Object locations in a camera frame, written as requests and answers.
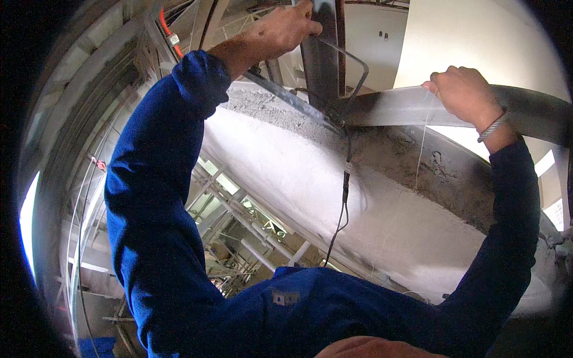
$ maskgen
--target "blue long-sleeve shirt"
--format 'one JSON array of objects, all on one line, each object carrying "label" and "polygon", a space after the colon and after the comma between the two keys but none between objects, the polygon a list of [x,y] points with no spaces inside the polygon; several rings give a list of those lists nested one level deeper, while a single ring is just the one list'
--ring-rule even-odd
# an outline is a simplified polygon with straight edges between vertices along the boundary
[{"label": "blue long-sleeve shirt", "polygon": [[539,192],[524,142],[490,157],[496,224],[443,304],[322,267],[280,267],[226,300],[207,278],[201,238],[183,205],[203,121],[228,100],[229,85],[221,60],[186,55],[136,108],[108,166],[113,267],[149,355],[312,357],[337,340],[367,335],[483,356],[535,262]]}]

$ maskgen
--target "red pipe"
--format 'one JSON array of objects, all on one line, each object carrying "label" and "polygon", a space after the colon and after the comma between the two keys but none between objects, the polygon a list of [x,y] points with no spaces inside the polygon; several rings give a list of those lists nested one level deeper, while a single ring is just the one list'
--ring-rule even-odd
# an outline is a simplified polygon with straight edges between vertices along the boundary
[{"label": "red pipe", "polygon": [[[161,8],[161,11],[159,12],[159,22],[161,23],[161,27],[163,28],[163,31],[165,31],[167,36],[171,36],[172,32],[169,29],[169,27],[167,27],[167,23],[165,22],[165,15],[163,14],[163,8]],[[177,52],[177,55],[179,55],[179,58],[183,58],[183,53],[179,49],[179,45],[175,45],[173,46],[173,48],[175,49],[175,52]]]}]

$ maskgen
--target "person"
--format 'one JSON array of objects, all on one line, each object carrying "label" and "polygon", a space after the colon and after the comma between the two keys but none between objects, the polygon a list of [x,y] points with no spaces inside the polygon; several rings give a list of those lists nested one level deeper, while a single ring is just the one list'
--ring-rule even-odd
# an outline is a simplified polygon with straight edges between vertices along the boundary
[{"label": "person", "polygon": [[[112,262],[149,356],[484,356],[529,284],[540,203],[523,142],[507,125],[491,153],[495,224],[457,289],[432,306],[324,267],[280,267],[226,300],[207,278],[185,211],[203,122],[231,81],[319,35],[311,0],[277,8],[208,52],[185,55],[125,126],[105,184]],[[482,133],[503,110],[475,69],[450,66],[422,85]],[[291,294],[289,302],[274,303]]]}]

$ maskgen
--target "cable connector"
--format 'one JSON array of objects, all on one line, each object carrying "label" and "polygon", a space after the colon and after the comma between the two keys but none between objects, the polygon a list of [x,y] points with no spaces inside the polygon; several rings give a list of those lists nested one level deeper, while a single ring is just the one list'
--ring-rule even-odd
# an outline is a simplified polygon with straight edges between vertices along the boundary
[{"label": "cable connector", "polygon": [[171,47],[175,47],[179,43],[179,36],[176,33],[172,33],[171,35],[167,36],[167,40]]},{"label": "cable connector", "polygon": [[344,172],[348,174],[352,173],[352,163],[344,162]]}]

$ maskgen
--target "blue sleeve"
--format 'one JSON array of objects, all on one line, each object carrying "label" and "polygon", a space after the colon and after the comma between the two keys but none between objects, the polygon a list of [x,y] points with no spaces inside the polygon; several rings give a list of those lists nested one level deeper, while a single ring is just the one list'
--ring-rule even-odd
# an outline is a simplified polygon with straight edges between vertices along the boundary
[{"label": "blue sleeve", "polygon": [[113,268],[152,352],[191,343],[202,315],[224,302],[207,278],[201,238],[183,206],[203,121],[228,100],[229,85],[221,60],[203,51],[186,55],[138,105],[108,166]]},{"label": "blue sleeve", "polygon": [[539,215],[537,175],[523,139],[489,157],[494,224],[456,290],[440,310],[463,343],[442,354],[484,356],[531,280]]}]

